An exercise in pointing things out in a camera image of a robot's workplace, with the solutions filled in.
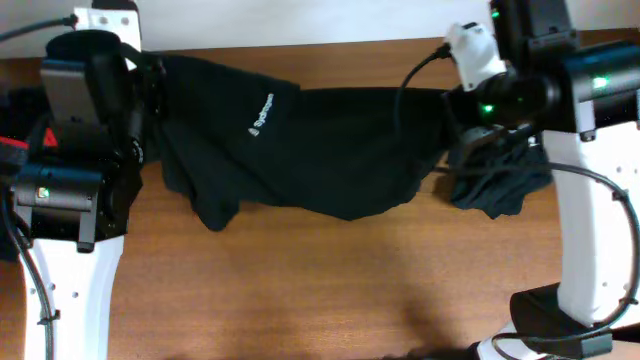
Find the black clamp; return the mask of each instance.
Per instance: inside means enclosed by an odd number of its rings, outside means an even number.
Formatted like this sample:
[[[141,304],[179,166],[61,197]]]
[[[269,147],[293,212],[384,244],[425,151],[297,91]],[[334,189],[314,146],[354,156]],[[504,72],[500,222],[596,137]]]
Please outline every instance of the black clamp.
[[[56,310],[55,315],[51,317],[40,319],[40,321],[38,321],[38,325],[49,325],[55,320],[60,320],[60,310]]]
[[[626,302],[629,305],[634,305],[634,306],[640,305],[640,301],[638,301],[637,299],[634,299],[634,298],[622,298],[622,299],[620,299],[620,302],[621,303]]]
[[[624,195],[614,192],[612,195],[613,201],[622,201],[629,198],[629,189],[624,189]]]

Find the white wall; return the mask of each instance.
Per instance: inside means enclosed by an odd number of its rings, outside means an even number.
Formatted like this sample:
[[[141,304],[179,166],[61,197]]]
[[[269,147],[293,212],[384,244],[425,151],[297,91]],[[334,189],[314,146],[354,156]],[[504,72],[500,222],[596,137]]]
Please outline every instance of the white wall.
[[[640,0],[568,0],[581,30],[640,26]],[[61,17],[90,0],[0,0],[0,32]],[[147,50],[270,46],[442,36],[489,23],[488,0],[138,0]],[[41,56],[48,30],[0,44],[0,58]]]

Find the white plastic casing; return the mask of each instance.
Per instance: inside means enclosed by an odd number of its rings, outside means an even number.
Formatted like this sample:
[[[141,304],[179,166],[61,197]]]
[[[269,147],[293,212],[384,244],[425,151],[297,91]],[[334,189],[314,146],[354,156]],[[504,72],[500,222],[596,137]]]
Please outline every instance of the white plastic casing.
[[[105,30],[110,31],[123,43],[127,43],[136,50],[142,50],[140,35],[140,19],[138,13],[133,10],[100,10],[88,8],[74,8],[73,13],[78,17],[76,30]],[[127,60],[129,70],[135,69],[135,65]]]
[[[552,162],[583,167],[628,190],[640,210],[640,131],[636,122],[598,129],[596,139],[579,134],[544,132]],[[562,220],[560,308],[574,320],[592,326],[615,310],[628,289],[632,267],[629,220],[611,191],[586,177],[554,171]],[[614,328],[640,322],[632,306]]]
[[[500,59],[495,38],[484,25],[468,29],[455,24],[449,30],[445,42],[451,45],[451,54],[465,91],[473,91],[483,81],[507,71]]]
[[[516,333],[516,327],[513,323],[507,324],[498,334],[513,334]],[[478,345],[478,357],[480,360],[504,360],[504,358],[493,348],[491,339],[486,339]],[[546,356],[546,354],[538,354],[537,352],[529,349],[520,340],[501,340],[498,342],[500,350],[511,355],[519,360],[539,360]]]
[[[106,360],[111,289],[122,255],[124,236],[96,243],[81,254],[73,241],[34,241],[29,250],[47,289],[51,308],[60,311],[54,324],[54,359]],[[42,307],[31,277],[25,272],[27,326],[24,358],[45,358]]]

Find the black cloth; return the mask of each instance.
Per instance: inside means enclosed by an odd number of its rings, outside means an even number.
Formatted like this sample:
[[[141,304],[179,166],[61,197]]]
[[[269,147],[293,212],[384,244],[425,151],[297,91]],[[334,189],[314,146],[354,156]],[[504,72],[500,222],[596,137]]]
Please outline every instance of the black cloth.
[[[415,196],[450,145],[440,90],[407,91],[398,137],[395,89],[300,91],[194,58],[163,64],[169,115],[153,125],[149,148],[167,187],[211,230],[224,229],[240,201],[345,220],[385,212]]]
[[[458,154],[451,152],[452,159]],[[516,164],[546,164],[542,146],[523,141],[515,146],[486,146],[471,153],[464,166],[471,168]],[[499,172],[478,176],[459,176],[451,193],[451,203],[460,209],[480,209],[491,219],[518,215],[525,197],[552,182],[551,174],[538,172]]]

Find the table surface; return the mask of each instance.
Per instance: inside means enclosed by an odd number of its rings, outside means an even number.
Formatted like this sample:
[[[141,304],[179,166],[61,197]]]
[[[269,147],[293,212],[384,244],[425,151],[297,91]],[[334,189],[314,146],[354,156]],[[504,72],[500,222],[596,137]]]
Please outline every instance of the table surface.
[[[636,36],[589,33],[589,41]],[[305,88],[394,86],[438,40],[182,52]],[[0,79],[37,83],[36,60],[0,63]],[[413,85],[450,88],[439,62]],[[509,320],[514,292],[560,280],[555,191],[492,221],[442,200],[429,176],[415,199],[344,222],[247,204],[221,233],[143,170],[111,302],[110,359],[373,359],[413,348],[466,347]],[[0,358],[20,358],[22,273],[0,264]],[[617,345],[616,359],[637,358]]]

